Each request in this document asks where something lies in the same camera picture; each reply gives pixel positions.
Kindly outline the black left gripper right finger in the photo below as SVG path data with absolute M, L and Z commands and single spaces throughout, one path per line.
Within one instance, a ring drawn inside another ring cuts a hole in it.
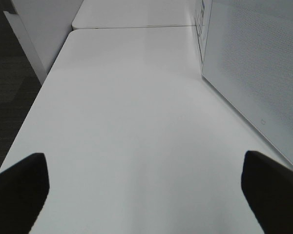
M 266 234 L 293 234 L 293 171 L 258 151 L 247 151 L 241 189 Z

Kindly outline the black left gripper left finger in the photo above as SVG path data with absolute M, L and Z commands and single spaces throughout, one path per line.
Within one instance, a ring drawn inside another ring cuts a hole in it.
M 45 155 L 34 153 L 0 173 L 0 234 L 28 234 L 50 189 Z

